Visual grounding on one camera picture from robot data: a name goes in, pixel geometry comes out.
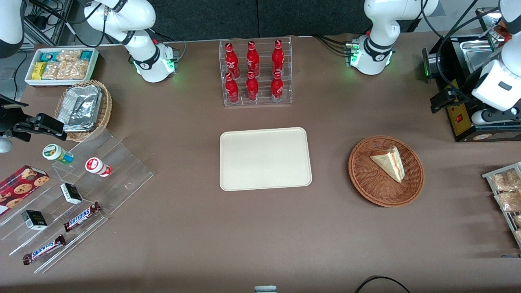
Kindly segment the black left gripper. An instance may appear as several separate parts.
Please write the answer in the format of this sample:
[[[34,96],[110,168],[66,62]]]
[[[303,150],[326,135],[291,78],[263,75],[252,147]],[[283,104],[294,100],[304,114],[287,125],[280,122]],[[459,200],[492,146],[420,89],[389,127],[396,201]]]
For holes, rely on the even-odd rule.
[[[466,83],[454,89],[443,89],[442,94],[436,94],[431,98],[431,112],[433,114],[441,111],[456,101],[456,106],[470,104],[469,107],[479,106],[479,100],[472,95],[476,83]]]

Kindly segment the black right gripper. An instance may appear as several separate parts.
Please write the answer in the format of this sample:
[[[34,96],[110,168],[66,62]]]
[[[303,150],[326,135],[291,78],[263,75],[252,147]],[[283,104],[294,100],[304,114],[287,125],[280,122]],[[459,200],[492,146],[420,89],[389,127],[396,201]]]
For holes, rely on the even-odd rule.
[[[0,95],[0,135],[17,138],[29,142],[31,134],[53,136],[61,141],[67,139],[64,124],[47,114],[38,114],[35,122],[26,122],[26,115],[22,108],[28,104],[15,101],[5,95]]]

